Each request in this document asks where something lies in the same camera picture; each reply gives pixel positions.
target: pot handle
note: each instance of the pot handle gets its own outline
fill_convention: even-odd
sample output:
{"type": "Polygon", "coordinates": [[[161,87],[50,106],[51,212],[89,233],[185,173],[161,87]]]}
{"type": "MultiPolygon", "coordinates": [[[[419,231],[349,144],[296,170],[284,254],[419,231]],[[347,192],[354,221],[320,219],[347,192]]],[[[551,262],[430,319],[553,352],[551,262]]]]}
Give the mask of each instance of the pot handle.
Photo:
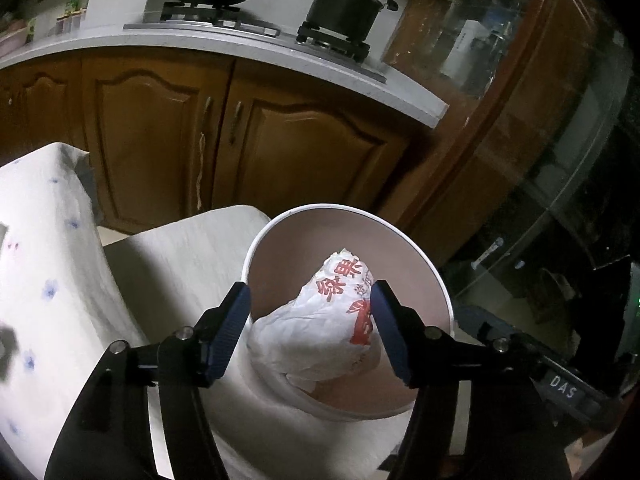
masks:
{"type": "Polygon", "coordinates": [[[386,8],[389,10],[398,10],[398,3],[395,0],[386,0],[386,8]]]}

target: kitchen cabinet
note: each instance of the kitchen cabinet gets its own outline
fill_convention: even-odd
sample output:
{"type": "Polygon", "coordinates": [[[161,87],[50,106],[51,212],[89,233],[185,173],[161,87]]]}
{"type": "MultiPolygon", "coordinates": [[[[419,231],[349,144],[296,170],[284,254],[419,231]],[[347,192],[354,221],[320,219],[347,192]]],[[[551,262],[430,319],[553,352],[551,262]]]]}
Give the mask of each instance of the kitchen cabinet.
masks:
{"type": "Polygon", "coordinates": [[[84,124],[105,225],[139,232],[210,207],[232,63],[154,48],[82,58],[84,124]]]}
{"type": "Polygon", "coordinates": [[[0,71],[0,166],[28,153],[29,140],[18,127],[17,90],[13,70],[0,71]]]}
{"type": "Polygon", "coordinates": [[[20,126],[32,150],[52,142],[86,149],[79,56],[54,56],[15,67],[20,126]]]}
{"type": "Polygon", "coordinates": [[[561,131],[603,24],[597,0],[545,0],[545,22],[497,117],[410,236],[441,265],[475,234],[561,131]]]}
{"type": "MultiPolygon", "coordinates": [[[[609,27],[599,0],[522,1],[513,41],[481,96],[441,73],[442,57],[425,54],[441,40],[458,0],[410,0],[385,58],[449,104],[431,142],[409,148],[413,158],[401,161],[380,207],[438,266],[503,204],[560,133],[609,27]]],[[[495,17],[495,9],[468,19],[488,16],[495,17]]]]}
{"type": "Polygon", "coordinates": [[[0,165],[51,142],[86,148],[77,57],[0,71],[0,165]]]}
{"type": "Polygon", "coordinates": [[[249,204],[271,217],[305,203],[370,208],[417,126],[333,84],[239,59],[212,205],[249,204]]]}

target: stove burner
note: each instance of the stove burner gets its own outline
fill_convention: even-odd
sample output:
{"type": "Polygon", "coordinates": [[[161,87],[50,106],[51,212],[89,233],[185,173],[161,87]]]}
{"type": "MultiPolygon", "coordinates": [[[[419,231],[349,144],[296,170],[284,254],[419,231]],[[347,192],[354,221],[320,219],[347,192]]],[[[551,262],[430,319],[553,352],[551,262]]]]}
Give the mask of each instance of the stove burner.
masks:
{"type": "Polygon", "coordinates": [[[298,29],[296,41],[298,43],[306,43],[310,38],[312,45],[352,58],[356,63],[362,63],[369,55],[370,47],[368,44],[361,41],[350,41],[349,38],[343,40],[318,30],[317,27],[309,22],[303,22],[298,29]]]}
{"type": "Polygon", "coordinates": [[[273,23],[257,20],[239,7],[200,7],[197,4],[165,2],[160,22],[198,22],[211,27],[234,28],[264,36],[277,37],[280,29],[273,23]]]}

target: cabinet handle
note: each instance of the cabinet handle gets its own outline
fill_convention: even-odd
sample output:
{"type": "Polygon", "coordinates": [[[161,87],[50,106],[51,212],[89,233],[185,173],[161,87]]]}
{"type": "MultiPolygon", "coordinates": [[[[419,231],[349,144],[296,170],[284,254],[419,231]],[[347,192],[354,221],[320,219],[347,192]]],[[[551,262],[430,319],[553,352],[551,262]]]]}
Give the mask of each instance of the cabinet handle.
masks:
{"type": "Polygon", "coordinates": [[[202,173],[204,171],[204,148],[207,145],[207,137],[204,134],[204,129],[207,123],[207,113],[211,108],[211,96],[207,96],[207,101],[204,104],[204,111],[202,112],[202,123],[200,124],[200,139],[198,140],[198,149],[200,150],[200,172],[196,179],[196,196],[198,197],[198,205],[196,209],[200,211],[202,209],[202,196],[200,193],[200,184],[202,183],[202,173]]]}
{"type": "Polygon", "coordinates": [[[238,123],[240,122],[240,115],[242,114],[242,101],[238,101],[236,105],[236,111],[234,112],[234,118],[231,123],[231,134],[229,135],[229,144],[232,146],[236,143],[236,130],[238,129],[238,123]]]}

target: white cloth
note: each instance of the white cloth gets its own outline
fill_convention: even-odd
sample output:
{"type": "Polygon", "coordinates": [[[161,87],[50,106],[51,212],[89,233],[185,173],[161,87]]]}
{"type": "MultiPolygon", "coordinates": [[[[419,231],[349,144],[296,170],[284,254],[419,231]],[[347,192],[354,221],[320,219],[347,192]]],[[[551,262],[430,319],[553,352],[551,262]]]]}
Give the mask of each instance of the white cloth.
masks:
{"type": "Polygon", "coordinates": [[[286,305],[254,322],[254,362],[312,392],[326,381],[373,370],[382,343],[371,317],[373,276],[347,249],[329,256],[286,305]]]}
{"type": "Polygon", "coordinates": [[[86,177],[88,154],[66,144],[0,168],[0,433],[36,478],[104,349],[145,342],[102,252],[86,177]]]}
{"type": "Polygon", "coordinates": [[[6,233],[6,225],[0,224],[0,253],[2,253],[2,241],[4,240],[5,233],[6,233]]]}

